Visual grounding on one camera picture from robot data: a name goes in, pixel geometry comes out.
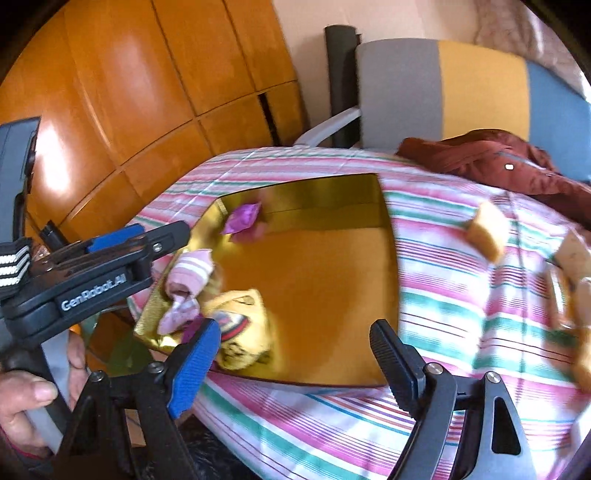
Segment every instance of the screw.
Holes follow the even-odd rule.
[[[501,376],[496,372],[487,372],[486,379],[492,383],[498,383],[501,381]]]
[[[106,377],[105,372],[103,372],[102,370],[97,370],[96,372],[92,372],[90,374],[89,379],[90,379],[91,382],[100,382],[105,377]]]
[[[443,367],[435,362],[427,364],[427,372],[433,375],[441,375],[443,373]]]
[[[151,374],[161,374],[164,372],[164,364],[162,362],[152,362],[148,364],[148,372]]]

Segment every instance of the chair backrest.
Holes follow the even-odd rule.
[[[422,38],[363,43],[356,56],[364,148],[395,151],[407,137],[500,128],[545,149],[566,176],[591,178],[591,105],[545,68]]]

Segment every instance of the bread slice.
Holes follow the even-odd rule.
[[[468,226],[466,239],[489,262],[497,264],[505,255],[509,220],[491,202],[483,202]]]

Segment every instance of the cardboard box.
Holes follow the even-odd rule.
[[[265,235],[249,244],[222,236],[228,215],[254,202],[262,203]],[[220,197],[191,231],[186,249],[199,248],[213,249],[222,291],[256,288],[269,316],[268,361],[225,373],[274,385],[385,384],[369,327],[386,318],[397,328],[399,287],[392,223],[376,175],[299,180]],[[170,307],[164,278],[135,333],[149,348],[170,353],[178,337],[156,334]]]

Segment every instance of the bed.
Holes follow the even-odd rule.
[[[505,190],[430,173],[388,153],[260,148],[215,157],[134,219],[147,229],[193,225],[215,198],[255,186],[335,174],[377,173],[399,256],[398,334],[453,374],[502,375],[521,416],[540,479],[555,478],[570,427],[587,405],[570,376],[574,339],[549,327],[544,262],[568,228],[550,208]],[[490,266],[465,241],[465,224],[489,200],[511,221],[504,260]],[[154,264],[159,277],[170,257]],[[133,296],[139,316],[149,291]],[[272,390],[210,372],[193,412],[265,479],[387,478],[413,421],[387,388],[322,395]],[[449,476],[462,425],[457,413],[435,478]]]

